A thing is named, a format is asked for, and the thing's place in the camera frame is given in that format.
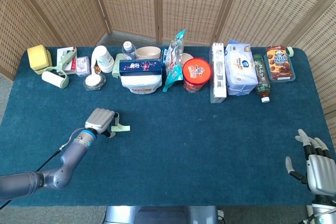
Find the red lid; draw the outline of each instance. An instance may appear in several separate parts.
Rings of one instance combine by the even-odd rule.
[[[211,67],[206,60],[193,58],[183,65],[183,78],[193,85],[205,84],[211,77]]]

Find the red canister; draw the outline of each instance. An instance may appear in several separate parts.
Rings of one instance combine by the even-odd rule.
[[[193,58],[183,66],[184,88],[191,92],[197,92],[211,77],[211,67],[206,60]]]

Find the water bottle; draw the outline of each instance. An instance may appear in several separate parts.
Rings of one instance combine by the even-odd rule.
[[[137,53],[135,51],[135,46],[130,41],[125,41],[122,47],[122,53],[126,60],[135,60]]]

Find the robotic arm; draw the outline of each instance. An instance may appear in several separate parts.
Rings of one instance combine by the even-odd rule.
[[[298,131],[295,139],[303,143],[306,156],[307,176],[303,176],[293,169],[290,157],[286,157],[287,172],[307,184],[308,189],[315,195],[312,202],[313,215],[302,221],[309,224],[336,223],[336,202],[332,200],[336,195],[336,164],[331,158],[328,147],[319,138],[310,138],[303,130]]]
[[[118,116],[114,111],[95,109],[85,122],[85,128],[61,156],[62,166],[60,168],[0,176],[0,201],[30,195],[41,188],[63,189],[66,187],[70,183],[74,170],[97,136],[103,134],[106,137],[113,137],[115,135],[115,132],[108,132],[107,128],[113,118],[117,120]]]

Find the yellow sponge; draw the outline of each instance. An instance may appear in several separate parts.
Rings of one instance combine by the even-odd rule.
[[[30,67],[37,73],[42,74],[45,68],[52,67],[50,52],[39,45],[27,49]]]

